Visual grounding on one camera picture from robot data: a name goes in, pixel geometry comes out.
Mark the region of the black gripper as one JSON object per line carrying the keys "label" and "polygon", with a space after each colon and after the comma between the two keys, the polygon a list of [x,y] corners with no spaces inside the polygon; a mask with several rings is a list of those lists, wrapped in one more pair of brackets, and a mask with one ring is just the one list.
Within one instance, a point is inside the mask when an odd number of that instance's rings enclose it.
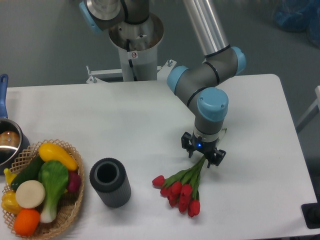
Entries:
{"label": "black gripper", "polygon": [[185,132],[181,137],[181,147],[188,152],[188,158],[192,157],[194,151],[204,154],[208,161],[207,168],[210,168],[211,165],[219,166],[227,153],[216,148],[218,142],[218,137],[209,141],[200,135],[195,133],[191,135],[188,132]]}

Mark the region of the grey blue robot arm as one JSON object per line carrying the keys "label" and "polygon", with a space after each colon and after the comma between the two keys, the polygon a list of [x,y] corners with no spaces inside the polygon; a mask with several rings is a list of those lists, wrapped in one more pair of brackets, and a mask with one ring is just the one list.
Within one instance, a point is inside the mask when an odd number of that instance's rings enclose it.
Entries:
{"label": "grey blue robot arm", "polygon": [[[211,0],[186,0],[183,4],[204,61],[194,69],[174,67],[166,82],[195,116],[193,132],[181,137],[182,148],[189,155],[198,151],[209,165],[218,166],[226,155],[217,144],[229,98],[217,86],[243,71],[246,57],[238,47],[228,43]],[[125,82],[157,79],[158,45],[164,36],[164,26],[150,12],[149,1],[83,0],[79,8],[93,31],[108,31],[110,41],[118,49]]]}

